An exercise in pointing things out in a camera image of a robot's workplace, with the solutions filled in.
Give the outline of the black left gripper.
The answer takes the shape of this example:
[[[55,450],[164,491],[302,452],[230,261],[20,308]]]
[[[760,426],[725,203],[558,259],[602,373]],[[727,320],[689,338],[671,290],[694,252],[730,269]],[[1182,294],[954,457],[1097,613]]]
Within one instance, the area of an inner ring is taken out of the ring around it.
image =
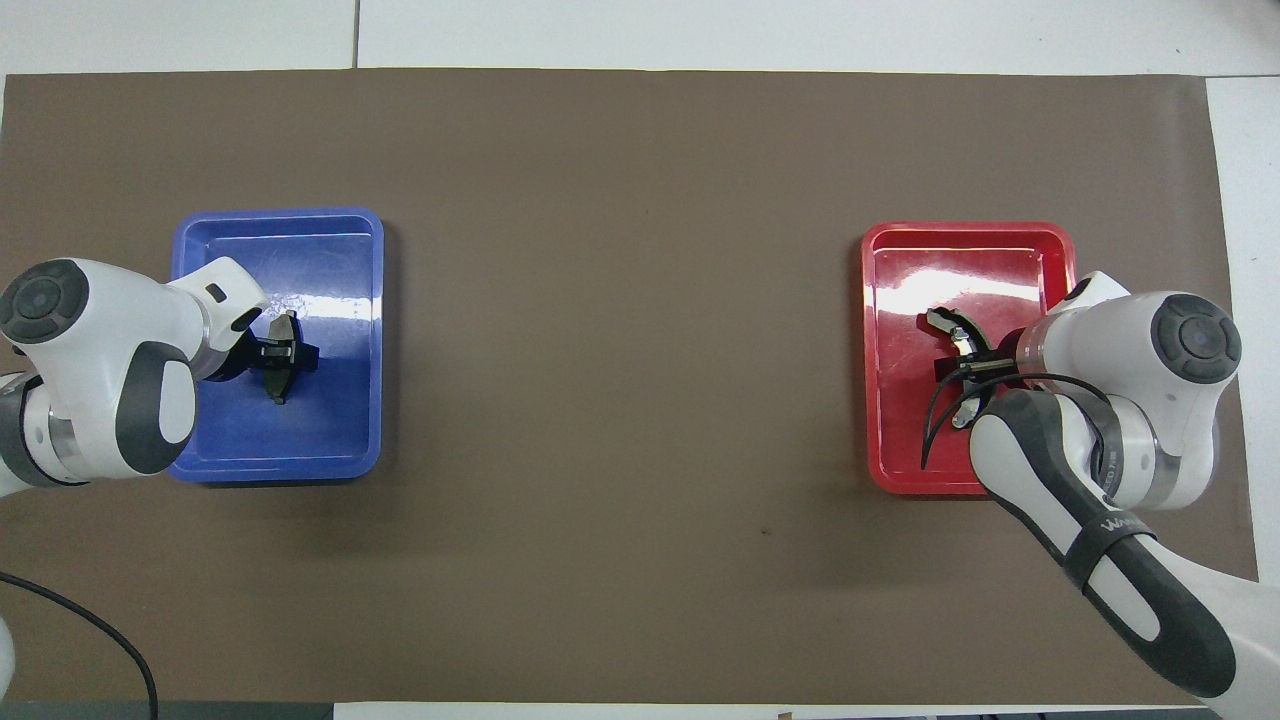
[[[251,368],[265,372],[288,370],[314,373],[317,369],[319,350],[312,345],[292,345],[288,340],[260,340],[247,325],[225,354],[221,364],[210,372],[204,382],[233,380]]]

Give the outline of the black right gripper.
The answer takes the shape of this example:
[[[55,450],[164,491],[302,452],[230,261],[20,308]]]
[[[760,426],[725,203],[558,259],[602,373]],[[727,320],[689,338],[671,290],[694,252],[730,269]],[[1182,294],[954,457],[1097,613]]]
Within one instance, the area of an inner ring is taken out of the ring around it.
[[[1021,374],[1029,369],[1019,343],[1001,343],[993,354],[973,354],[934,360],[934,380],[948,384],[964,380],[996,380],[1007,378],[1007,387],[1028,389]]]

